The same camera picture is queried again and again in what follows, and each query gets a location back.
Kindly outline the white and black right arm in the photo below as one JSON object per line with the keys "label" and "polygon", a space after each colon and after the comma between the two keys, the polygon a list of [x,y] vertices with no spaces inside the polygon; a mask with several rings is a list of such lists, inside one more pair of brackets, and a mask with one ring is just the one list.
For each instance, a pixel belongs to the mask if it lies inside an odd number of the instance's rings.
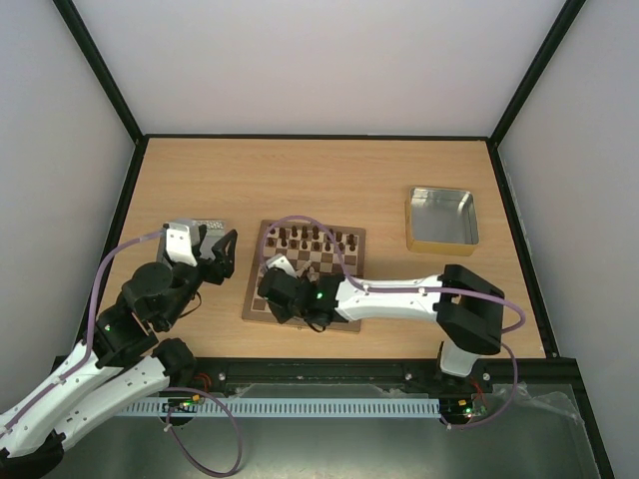
{"label": "white and black right arm", "polygon": [[319,331],[369,318],[437,324],[447,336],[435,378],[454,391],[465,384],[481,356],[501,350],[504,293],[470,269],[449,264],[440,275],[410,280],[349,280],[331,273],[311,280],[271,267],[258,286],[279,323],[301,319]]}

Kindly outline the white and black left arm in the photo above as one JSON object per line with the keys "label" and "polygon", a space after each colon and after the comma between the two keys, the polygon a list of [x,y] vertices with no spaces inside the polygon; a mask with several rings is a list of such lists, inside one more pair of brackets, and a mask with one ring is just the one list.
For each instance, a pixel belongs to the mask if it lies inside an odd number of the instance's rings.
{"label": "white and black left arm", "polygon": [[84,336],[1,416],[2,477],[43,477],[90,431],[152,394],[177,392],[180,406],[204,400],[205,392],[190,386],[196,359],[189,347],[157,335],[188,314],[202,284],[220,285],[234,273],[237,232],[202,254],[206,235],[206,226],[181,222],[151,233],[162,259],[139,266],[104,310],[97,308],[102,280],[95,279]]}

